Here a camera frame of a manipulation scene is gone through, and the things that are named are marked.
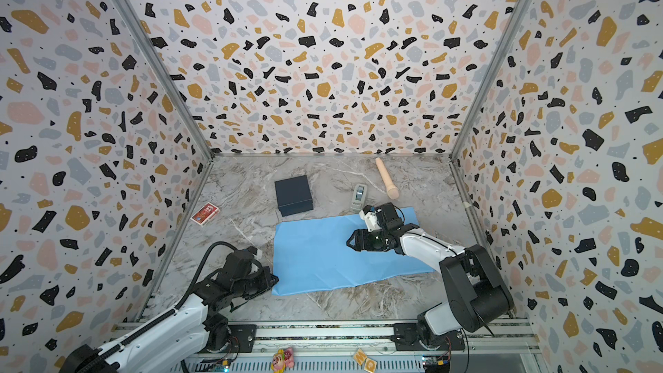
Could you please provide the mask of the blue wrapping paper sheet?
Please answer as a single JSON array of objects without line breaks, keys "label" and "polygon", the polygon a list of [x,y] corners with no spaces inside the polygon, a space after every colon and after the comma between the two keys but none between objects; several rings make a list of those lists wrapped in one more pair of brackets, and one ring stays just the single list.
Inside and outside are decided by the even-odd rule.
[{"label": "blue wrapping paper sheet", "polygon": [[283,222],[276,228],[274,295],[300,295],[353,288],[395,276],[431,273],[423,262],[395,252],[356,252],[346,245],[356,229],[356,215]]}]

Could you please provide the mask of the dark navy gift box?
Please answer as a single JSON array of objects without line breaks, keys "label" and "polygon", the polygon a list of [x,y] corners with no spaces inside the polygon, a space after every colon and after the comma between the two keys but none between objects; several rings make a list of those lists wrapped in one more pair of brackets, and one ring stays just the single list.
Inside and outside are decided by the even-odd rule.
[{"label": "dark navy gift box", "polygon": [[306,175],[275,182],[276,199],[283,217],[312,211],[314,201]]}]

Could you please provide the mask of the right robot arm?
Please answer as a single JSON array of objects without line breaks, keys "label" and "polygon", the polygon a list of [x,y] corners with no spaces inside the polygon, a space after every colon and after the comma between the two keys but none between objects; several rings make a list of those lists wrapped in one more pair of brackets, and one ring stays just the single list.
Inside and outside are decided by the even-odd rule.
[{"label": "right robot arm", "polygon": [[360,212],[364,229],[355,230],[346,245],[357,252],[389,252],[415,258],[442,276],[447,301],[417,317],[416,339],[425,347],[441,345],[447,333],[474,333],[514,308],[514,301],[496,263],[481,245],[453,245],[407,224],[391,203]]}]

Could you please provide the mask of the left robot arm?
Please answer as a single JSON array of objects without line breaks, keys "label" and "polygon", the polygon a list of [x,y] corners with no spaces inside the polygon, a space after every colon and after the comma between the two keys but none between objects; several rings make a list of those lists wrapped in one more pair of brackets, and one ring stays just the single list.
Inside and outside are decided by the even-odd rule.
[{"label": "left robot arm", "polygon": [[231,328],[224,309],[268,293],[279,278],[259,261],[257,248],[239,249],[225,241],[210,246],[183,296],[167,310],[109,343],[81,345],[65,359],[61,372],[162,372],[198,352],[224,352],[233,363],[249,352],[255,326]]}]

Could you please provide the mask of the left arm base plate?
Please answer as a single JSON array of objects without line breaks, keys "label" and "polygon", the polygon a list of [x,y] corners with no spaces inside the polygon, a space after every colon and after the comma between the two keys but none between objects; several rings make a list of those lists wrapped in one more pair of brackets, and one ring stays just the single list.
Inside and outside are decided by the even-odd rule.
[{"label": "left arm base plate", "polygon": [[204,351],[232,355],[251,353],[256,336],[257,325],[230,324],[216,326],[209,331]]}]

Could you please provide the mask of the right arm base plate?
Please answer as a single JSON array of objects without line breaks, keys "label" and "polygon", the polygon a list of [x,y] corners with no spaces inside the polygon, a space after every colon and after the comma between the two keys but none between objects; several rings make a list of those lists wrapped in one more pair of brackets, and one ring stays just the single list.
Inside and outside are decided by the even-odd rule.
[{"label": "right arm base plate", "polygon": [[432,333],[423,323],[395,323],[390,340],[399,352],[419,351],[463,351],[464,336],[461,331],[451,331],[444,335]]}]

